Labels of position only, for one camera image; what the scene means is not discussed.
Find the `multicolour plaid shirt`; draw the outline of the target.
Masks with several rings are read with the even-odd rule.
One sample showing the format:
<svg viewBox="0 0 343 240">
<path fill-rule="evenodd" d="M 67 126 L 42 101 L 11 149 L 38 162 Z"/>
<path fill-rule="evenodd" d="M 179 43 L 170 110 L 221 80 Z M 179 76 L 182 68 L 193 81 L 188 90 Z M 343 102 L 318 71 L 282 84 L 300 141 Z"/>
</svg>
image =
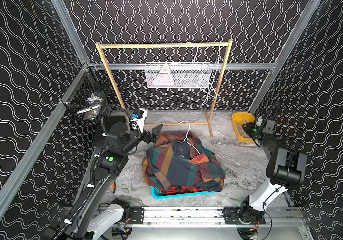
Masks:
<svg viewBox="0 0 343 240">
<path fill-rule="evenodd" d="M 210 159 L 201 154 L 192 160 L 181 157 L 172 158 L 162 169 L 161 160 L 150 161 L 143 159 L 142 172 L 145 183 L 155 188 L 168 190 L 171 187 L 199 187 L 208 192 L 223 190 L 225 171 L 216 159 Z"/>
<path fill-rule="evenodd" d="M 163 194 L 221 192 L 225 171 L 215 153 L 193 132 L 162 133 L 146 150 L 142 173 L 148 186 Z"/>
</svg>

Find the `white wire hanger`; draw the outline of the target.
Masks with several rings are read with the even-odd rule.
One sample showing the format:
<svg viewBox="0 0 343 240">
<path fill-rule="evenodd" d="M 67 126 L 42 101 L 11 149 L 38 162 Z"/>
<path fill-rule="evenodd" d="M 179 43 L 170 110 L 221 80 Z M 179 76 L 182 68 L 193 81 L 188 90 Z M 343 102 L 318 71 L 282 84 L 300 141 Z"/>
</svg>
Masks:
<svg viewBox="0 0 343 240">
<path fill-rule="evenodd" d="M 217 58 L 216 58 L 216 61 L 215 61 L 215 69 L 212 71 L 212 74 L 210 76 L 210 80 L 209 80 L 209 87 L 206 91 L 206 96 L 201 104 L 201 106 L 204 106 L 206 104 L 208 104 L 209 100 L 210 99 L 214 99 L 217 97 L 217 93 L 216 93 L 216 90 L 214 89 L 214 82 L 215 82 L 215 79 L 216 79 L 216 74 L 219 70 L 219 62 L 220 62 L 220 59 L 221 59 L 221 56 L 220 56 L 220 51 L 221 51 L 221 48 L 222 46 L 220 45 L 221 43 L 219 43 L 218 45 L 218 49 L 217 49 Z"/>
</svg>

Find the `red black plaid shirt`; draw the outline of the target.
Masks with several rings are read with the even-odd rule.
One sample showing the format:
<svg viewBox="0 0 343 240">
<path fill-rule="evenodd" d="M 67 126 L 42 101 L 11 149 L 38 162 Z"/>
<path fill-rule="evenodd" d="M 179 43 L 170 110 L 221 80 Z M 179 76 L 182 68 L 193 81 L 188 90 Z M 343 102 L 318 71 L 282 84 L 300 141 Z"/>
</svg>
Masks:
<svg viewBox="0 0 343 240">
<path fill-rule="evenodd" d="M 161 196 L 192 195 L 195 193 L 208 194 L 208 191 L 204 190 L 203 188 L 194 187 L 194 186 L 189 186 L 189 187 L 175 186 L 175 187 L 169 188 L 168 190 L 160 188 L 157 190 L 157 192 Z"/>
</svg>

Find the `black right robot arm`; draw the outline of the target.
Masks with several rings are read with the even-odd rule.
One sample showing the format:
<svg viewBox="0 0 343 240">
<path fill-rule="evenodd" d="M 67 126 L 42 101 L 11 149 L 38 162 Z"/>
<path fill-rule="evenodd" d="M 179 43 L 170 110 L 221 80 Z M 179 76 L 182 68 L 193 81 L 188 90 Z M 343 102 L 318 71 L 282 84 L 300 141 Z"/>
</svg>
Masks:
<svg viewBox="0 0 343 240">
<path fill-rule="evenodd" d="M 284 144 L 275 135 L 276 121 L 259 117 L 242 124 L 243 131 L 261 147 L 269 160 L 263 184 L 240 205 L 238 218 L 243 224 L 262 223 L 267 207 L 280 194 L 304 182 L 308 155 Z"/>
</svg>

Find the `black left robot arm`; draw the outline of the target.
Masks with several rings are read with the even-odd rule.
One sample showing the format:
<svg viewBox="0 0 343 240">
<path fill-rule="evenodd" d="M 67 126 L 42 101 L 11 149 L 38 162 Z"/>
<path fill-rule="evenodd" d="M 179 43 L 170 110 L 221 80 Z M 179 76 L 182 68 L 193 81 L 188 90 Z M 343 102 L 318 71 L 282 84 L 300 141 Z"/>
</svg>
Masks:
<svg viewBox="0 0 343 240">
<path fill-rule="evenodd" d="M 163 125 L 151 132 L 144 130 L 148 111 L 140 108 L 132 114 L 115 104 L 105 105 L 99 112 L 99 127 L 104 142 L 91 159 L 89 182 L 79 199 L 59 224 L 47 227 L 45 240 L 98 240 L 113 225 L 125 225 L 131 219 L 130 204 L 116 199 L 98 216 L 105 192 L 115 182 L 127 164 L 129 152 L 140 142 L 155 143 Z"/>
</svg>

